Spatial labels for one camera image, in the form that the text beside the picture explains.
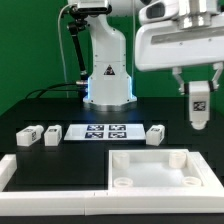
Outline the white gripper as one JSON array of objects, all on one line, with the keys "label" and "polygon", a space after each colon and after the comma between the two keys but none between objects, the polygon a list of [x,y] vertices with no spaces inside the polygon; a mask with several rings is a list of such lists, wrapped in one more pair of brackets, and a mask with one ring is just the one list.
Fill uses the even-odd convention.
[{"label": "white gripper", "polygon": [[218,0],[155,0],[139,11],[135,64],[141,71],[172,69],[182,95],[186,66],[213,64],[210,91],[217,91],[224,62],[224,12]]}]

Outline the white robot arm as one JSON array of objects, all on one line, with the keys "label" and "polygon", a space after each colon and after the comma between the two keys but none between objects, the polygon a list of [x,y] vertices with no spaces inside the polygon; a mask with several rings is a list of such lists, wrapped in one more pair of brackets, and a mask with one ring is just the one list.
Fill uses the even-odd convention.
[{"label": "white robot arm", "polygon": [[97,110],[118,110],[137,101],[126,72],[126,40],[111,27],[109,16],[135,15],[140,28],[134,42],[134,62],[140,71],[170,69],[180,92],[193,95],[218,87],[216,79],[186,84],[184,67],[212,64],[216,76],[224,66],[224,12],[218,0],[68,0],[77,30],[91,35],[93,72],[87,78],[83,102]]}]

